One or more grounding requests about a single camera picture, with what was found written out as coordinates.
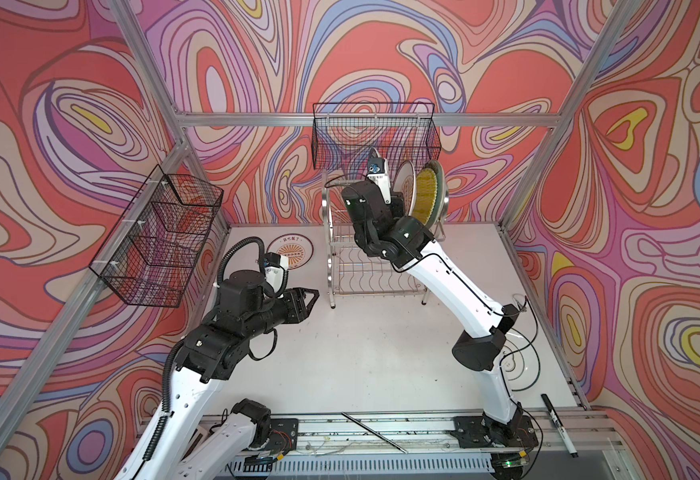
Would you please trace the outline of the yellow woven pattern plate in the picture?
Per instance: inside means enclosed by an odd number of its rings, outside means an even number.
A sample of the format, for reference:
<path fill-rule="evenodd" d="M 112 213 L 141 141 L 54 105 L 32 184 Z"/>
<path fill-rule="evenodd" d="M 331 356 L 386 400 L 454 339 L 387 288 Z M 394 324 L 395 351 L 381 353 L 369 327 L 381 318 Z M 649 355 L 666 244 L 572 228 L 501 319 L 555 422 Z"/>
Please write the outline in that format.
<path fill-rule="evenodd" d="M 416 195 L 411 215 L 427 228 L 430 228 L 434 222 L 437 194 L 437 173 L 432 168 L 425 167 L 416 177 Z"/>

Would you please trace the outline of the light green flower plate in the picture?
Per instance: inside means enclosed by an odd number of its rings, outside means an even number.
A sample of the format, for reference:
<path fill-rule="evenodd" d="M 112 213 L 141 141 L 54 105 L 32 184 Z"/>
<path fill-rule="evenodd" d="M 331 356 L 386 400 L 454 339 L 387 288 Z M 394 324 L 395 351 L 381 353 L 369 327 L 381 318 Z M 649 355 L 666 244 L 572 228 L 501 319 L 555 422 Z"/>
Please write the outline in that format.
<path fill-rule="evenodd" d="M 435 172 L 436 180 L 435 207 L 431 215 L 431 218 L 433 220 L 432 225 L 435 225 L 442 220 L 444 214 L 448 210 L 449 193 L 445 178 L 445 172 L 440 162 L 432 161 L 429 163 L 429 166 Z"/>

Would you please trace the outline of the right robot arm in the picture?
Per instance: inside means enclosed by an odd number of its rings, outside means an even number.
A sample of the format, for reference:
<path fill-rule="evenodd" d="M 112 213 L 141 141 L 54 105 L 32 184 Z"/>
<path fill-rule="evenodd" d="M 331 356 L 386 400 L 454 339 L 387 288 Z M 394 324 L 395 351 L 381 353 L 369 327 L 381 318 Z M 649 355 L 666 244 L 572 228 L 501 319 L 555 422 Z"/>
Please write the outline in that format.
<path fill-rule="evenodd" d="M 451 311 L 463 326 L 452 355 L 475 373 L 484 417 L 505 429 L 522 417 L 499 356 L 507 333 L 520 314 L 484 293 L 447 255 L 430 228 L 404 215 L 403 202 L 386 197 L 371 180 L 348 185 L 342 201 L 354 228 L 354 239 L 369 257 L 388 261 L 399 273 L 412 275 Z"/>

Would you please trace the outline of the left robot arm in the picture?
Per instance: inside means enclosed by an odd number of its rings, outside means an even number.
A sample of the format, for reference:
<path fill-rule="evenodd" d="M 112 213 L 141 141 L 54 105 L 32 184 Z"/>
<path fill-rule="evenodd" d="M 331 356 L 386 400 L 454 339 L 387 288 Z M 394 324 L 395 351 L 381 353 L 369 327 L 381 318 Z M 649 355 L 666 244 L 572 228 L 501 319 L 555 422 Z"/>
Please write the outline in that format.
<path fill-rule="evenodd" d="M 291 440 L 272 429 L 270 409 L 244 398 L 207 440 L 188 448 L 213 397 L 241 361 L 253 358 L 251 341 L 303 322 L 319 297 L 316 289 L 288 287 L 279 270 L 242 270 L 221 281 L 201 324 L 170 351 L 158 410 L 117 478 L 213 479 L 246 450 L 290 447 Z"/>

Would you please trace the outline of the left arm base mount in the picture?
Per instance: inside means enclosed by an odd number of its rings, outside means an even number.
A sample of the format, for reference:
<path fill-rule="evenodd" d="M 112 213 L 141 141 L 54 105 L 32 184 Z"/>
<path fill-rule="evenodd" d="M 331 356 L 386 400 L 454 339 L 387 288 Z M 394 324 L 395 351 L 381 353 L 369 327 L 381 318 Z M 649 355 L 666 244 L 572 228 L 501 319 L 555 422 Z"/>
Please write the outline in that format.
<path fill-rule="evenodd" d="M 276 417 L 256 421 L 246 415 L 231 414 L 209 437 L 215 447 L 237 455 L 240 452 L 283 453 L 297 445 L 299 420 L 295 417 Z"/>

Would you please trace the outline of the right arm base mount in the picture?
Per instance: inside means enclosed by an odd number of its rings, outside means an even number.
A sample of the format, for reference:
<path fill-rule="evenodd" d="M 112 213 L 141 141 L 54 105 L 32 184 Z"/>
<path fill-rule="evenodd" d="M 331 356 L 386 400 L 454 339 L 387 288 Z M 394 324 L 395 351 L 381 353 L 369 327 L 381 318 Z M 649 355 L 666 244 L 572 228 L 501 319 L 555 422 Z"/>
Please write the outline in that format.
<path fill-rule="evenodd" d="M 457 416 L 449 434 L 461 448 L 516 448 L 526 452 L 539 446 L 536 429 L 528 415 L 521 415 L 509 424 L 488 416 Z"/>

